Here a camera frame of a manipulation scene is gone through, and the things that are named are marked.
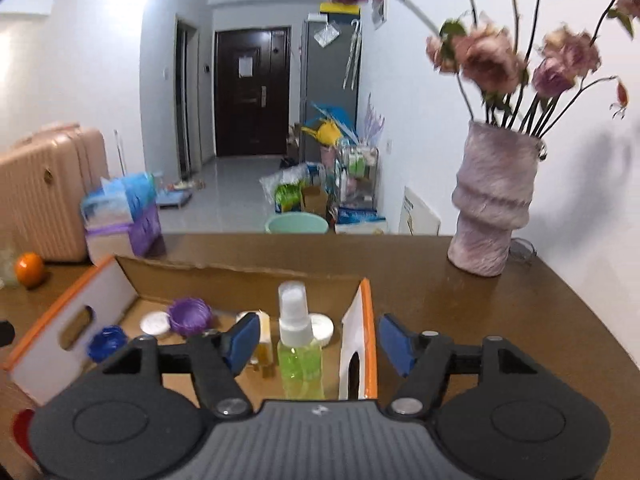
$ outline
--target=orange fruit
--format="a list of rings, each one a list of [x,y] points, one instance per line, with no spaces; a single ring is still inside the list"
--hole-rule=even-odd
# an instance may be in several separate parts
[[[25,253],[15,263],[15,277],[26,288],[40,285],[46,276],[44,262],[36,253]]]

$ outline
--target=paper sign on door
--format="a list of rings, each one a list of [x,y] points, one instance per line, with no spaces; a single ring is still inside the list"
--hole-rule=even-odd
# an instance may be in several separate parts
[[[244,56],[238,58],[238,75],[240,77],[253,77],[254,76],[254,58],[251,56]]]

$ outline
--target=spray bottle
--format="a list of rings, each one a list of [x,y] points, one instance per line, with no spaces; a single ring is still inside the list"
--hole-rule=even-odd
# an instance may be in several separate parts
[[[324,400],[322,347],[314,339],[304,283],[284,282],[280,297],[278,361],[285,397]]]

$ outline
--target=refrigerator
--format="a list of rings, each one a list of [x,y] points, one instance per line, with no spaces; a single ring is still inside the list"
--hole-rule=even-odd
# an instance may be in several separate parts
[[[351,37],[355,25],[351,21],[358,17],[352,14],[329,16],[329,23],[340,30],[338,36],[326,47],[314,38],[326,23],[305,21],[302,27],[302,73],[300,75],[300,123],[317,117],[318,111],[313,104],[339,106],[343,108],[351,123],[356,122],[358,113],[358,84],[360,72],[351,90],[353,62],[347,86],[343,90],[342,82],[347,68],[347,60],[351,51]],[[320,144],[306,134],[300,138],[300,162],[319,162]]]

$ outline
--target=white spray nozzle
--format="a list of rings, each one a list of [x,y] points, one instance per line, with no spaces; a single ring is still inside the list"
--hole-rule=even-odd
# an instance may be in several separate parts
[[[309,345],[314,338],[306,306],[305,284],[284,282],[278,288],[280,297],[280,340],[286,346]]]

